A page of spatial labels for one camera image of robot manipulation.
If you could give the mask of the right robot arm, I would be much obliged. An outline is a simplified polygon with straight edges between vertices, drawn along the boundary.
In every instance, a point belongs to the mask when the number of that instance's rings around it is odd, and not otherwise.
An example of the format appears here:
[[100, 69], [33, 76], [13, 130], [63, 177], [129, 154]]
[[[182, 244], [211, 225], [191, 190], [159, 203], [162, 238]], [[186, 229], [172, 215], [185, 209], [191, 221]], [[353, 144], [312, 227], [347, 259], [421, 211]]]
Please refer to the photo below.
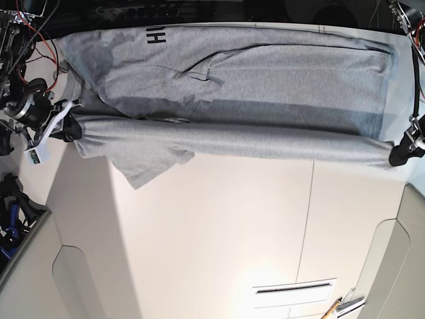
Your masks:
[[47, 59], [55, 66], [54, 79], [62, 70], [58, 50], [44, 27], [59, 8], [60, 1], [1, 2], [1, 155], [13, 151], [11, 136], [20, 135], [30, 148], [41, 145], [43, 138], [64, 142], [80, 139], [82, 130], [67, 106], [77, 108], [81, 101], [52, 102], [55, 84], [43, 78], [25, 79], [27, 65], [41, 41], [50, 51]]

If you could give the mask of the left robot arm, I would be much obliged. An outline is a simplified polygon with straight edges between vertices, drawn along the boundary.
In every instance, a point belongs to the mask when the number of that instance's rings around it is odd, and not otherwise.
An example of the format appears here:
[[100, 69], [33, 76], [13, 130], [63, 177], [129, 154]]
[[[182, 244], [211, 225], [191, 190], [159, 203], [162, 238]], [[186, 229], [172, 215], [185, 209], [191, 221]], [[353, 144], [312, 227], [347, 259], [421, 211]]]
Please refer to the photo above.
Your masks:
[[424, 117], [420, 115], [420, 102], [424, 101], [424, 91], [420, 84], [419, 68], [419, 64], [424, 64], [424, 4], [419, 1], [389, 1], [388, 7], [410, 41], [414, 73], [410, 126], [404, 132], [399, 145], [393, 147], [388, 158], [392, 167], [398, 167], [405, 165], [410, 158], [424, 156]]

